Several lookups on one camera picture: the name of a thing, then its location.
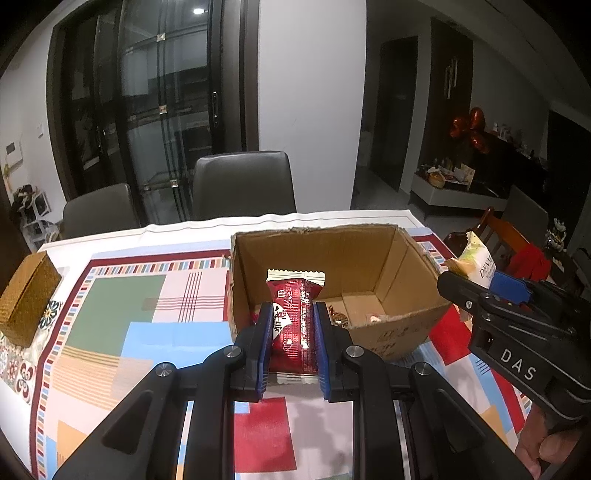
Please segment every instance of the open cardboard box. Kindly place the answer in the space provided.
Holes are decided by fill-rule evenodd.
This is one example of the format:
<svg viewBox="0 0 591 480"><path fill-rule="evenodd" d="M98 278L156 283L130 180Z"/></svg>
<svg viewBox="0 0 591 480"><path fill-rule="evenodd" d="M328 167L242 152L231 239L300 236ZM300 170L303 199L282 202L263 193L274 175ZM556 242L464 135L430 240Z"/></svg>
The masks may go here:
<svg viewBox="0 0 591 480"><path fill-rule="evenodd" d="M267 269L322 271L317 300L349 318L353 342L386 359L410 353L449 302L437 292L439 272L394 225L348 225L237 233L232 237L229 322L232 335L271 301Z"/></svg>

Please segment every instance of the snack wrapper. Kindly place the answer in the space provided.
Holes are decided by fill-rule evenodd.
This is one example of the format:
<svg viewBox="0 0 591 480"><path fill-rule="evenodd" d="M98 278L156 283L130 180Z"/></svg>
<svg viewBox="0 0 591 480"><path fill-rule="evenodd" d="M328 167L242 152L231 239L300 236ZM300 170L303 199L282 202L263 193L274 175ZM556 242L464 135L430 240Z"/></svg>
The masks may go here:
<svg viewBox="0 0 591 480"><path fill-rule="evenodd" d="M486 245L478 235L470 231L467 234L468 244L459 258L450 258L443 263L449 270L461 275L481 287L489 288L495 275L496 265ZM468 312L457 307L460 320L467 322L472 318Z"/></svg>
<svg viewBox="0 0 591 480"><path fill-rule="evenodd" d="M324 286L324 273L269 270L273 300L273 344L269 371L316 374L313 300Z"/></svg>

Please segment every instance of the table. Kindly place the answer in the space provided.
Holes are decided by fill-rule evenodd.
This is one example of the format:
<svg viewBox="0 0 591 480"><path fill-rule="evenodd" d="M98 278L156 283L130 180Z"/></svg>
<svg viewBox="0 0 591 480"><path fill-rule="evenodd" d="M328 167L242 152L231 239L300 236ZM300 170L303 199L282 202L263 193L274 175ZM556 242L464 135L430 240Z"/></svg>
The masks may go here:
<svg viewBox="0 0 591 480"><path fill-rule="evenodd" d="M397 224L439 264L451 254L408 210L150 225L45 245L63 278L33 346L0 343L0 427L23 463L51 478L156 363L184 367L231 343L224 320L233 233L350 223ZM453 313L401 364L429 361L514 448L527 405L468 353L469 331ZM235 417L237 478L348 478L352 406L325 403L317 385L270 387L263 402L237 404ZM273 427L251 428L265 422ZM259 447L269 439L279 452Z"/></svg>

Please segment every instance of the heart-shaped balloon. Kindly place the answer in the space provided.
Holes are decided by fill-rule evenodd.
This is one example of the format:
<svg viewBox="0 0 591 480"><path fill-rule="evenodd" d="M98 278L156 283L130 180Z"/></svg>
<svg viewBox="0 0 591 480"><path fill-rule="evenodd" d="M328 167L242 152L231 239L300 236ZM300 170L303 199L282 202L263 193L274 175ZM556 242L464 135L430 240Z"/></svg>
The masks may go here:
<svg viewBox="0 0 591 480"><path fill-rule="evenodd" d="M470 110L470 130L483 131L486 127L484 112L479 106Z"/></svg>
<svg viewBox="0 0 591 480"><path fill-rule="evenodd" d="M487 154L491 151L486 138L481 134L486 126L484 112L479 106L470 110L468 116L457 116L452 120L450 137L458 140L470 132L470 143L479 152Z"/></svg>
<svg viewBox="0 0 591 480"><path fill-rule="evenodd" d="M449 134L452 138L460 138L468 132L468 119L465 116L457 116L453 119L452 129Z"/></svg>
<svg viewBox="0 0 591 480"><path fill-rule="evenodd" d="M485 155L491 151L482 134L480 132L476 132L475 130L470 132L470 143L475 149L477 149L480 153L484 153Z"/></svg>

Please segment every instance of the patterned tablecloth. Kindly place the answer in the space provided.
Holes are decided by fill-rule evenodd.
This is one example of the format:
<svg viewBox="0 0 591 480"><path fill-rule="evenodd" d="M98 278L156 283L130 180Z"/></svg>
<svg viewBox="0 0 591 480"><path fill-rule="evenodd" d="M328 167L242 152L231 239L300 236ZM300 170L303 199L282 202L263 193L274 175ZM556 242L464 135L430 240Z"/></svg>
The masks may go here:
<svg viewBox="0 0 591 480"><path fill-rule="evenodd" d="M428 229L407 229L435 263L451 255ZM3 385L30 412L26 460L34 476L50 479L155 364L193 365L232 342L225 317L229 241L215 249L211 242L191 247L95 255L68 298L49 303L30 349L0 341ZM469 336L452 308L429 340L400 363L434 365L514 448L527 405L468 352ZM190 404L177 478L191 410ZM235 411L236 478L350 478L351 403L324 402L317 385L291 385L270 387L262 402L238 403ZM22 458L23 448L15 450Z"/></svg>

